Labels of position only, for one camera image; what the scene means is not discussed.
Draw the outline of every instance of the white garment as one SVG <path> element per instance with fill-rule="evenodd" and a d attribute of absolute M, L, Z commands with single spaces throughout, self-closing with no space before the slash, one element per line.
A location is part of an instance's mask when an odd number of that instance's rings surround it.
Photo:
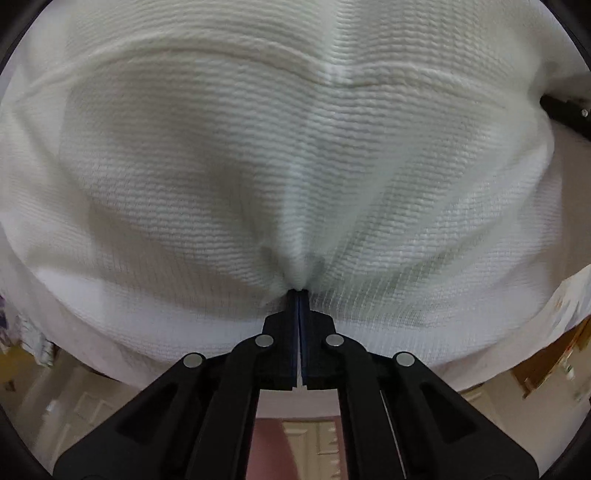
<path fill-rule="evenodd" d="M 553 158 L 538 104 L 587 68 L 541 3 L 63 2 L 0 106 L 0 222 L 57 300 L 34 319 L 95 368 L 145 384 L 307 288 L 462 388 L 591 313 L 579 288 L 511 343 L 591 261 L 564 198 L 589 143 L 557 126 L 577 153 Z"/>

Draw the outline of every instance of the white fabric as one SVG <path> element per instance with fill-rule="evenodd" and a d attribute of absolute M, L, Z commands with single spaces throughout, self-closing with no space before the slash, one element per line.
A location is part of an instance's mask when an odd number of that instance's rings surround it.
<path fill-rule="evenodd" d="M 538 104 L 587 68 L 541 3 L 63 2 L 0 106 L 2 261 L 95 368 L 145 384 L 307 288 L 460 388 L 591 313 L 511 343 L 591 260 L 563 186 L 589 145 L 556 127 L 553 158 Z"/>

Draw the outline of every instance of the screw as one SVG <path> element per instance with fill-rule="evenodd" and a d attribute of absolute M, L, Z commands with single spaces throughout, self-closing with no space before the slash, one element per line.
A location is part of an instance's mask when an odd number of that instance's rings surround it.
<path fill-rule="evenodd" d="M 183 358 L 183 363 L 187 368 L 196 368 L 203 363 L 203 357 L 198 353 L 190 353 Z"/>
<path fill-rule="evenodd" d="M 331 333 L 328 337 L 326 337 L 326 343 L 328 343 L 330 346 L 341 346 L 344 342 L 345 339 L 337 333 Z"/>
<path fill-rule="evenodd" d="M 273 345 L 273 341 L 274 340 L 271 335 L 259 335 L 255 338 L 255 343 L 261 348 L 266 348 Z"/>
<path fill-rule="evenodd" d="M 396 355 L 396 361 L 402 367 L 410 367 L 414 363 L 414 357 L 408 352 L 400 352 Z"/>

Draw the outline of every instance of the round metal joint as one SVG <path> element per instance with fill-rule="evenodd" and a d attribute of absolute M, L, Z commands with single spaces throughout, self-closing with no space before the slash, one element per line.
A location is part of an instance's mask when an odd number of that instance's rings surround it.
<path fill-rule="evenodd" d="M 183 364 L 187 368 L 197 368 L 203 363 L 203 357 L 198 353 L 190 353 L 183 358 Z"/>
<path fill-rule="evenodd" d="M 259 335 L 255 338 L 255 343 L 261 348 L 267 348 L 273 345 L 273 337 L 271 335 Z"/>
<path fill-rule="evenodd" d="M 410 367 L 414 363 L 414 357 L 408 352 L 400 352 L 396 355 L 396 361 L 402 367 Z"/>
<path fill-rule="evenodd" d="M 338 333 L 331 333 L 326 337 L 326 343 L 330 346 L 341 346 L 345 342 L 345 339 Z"/>

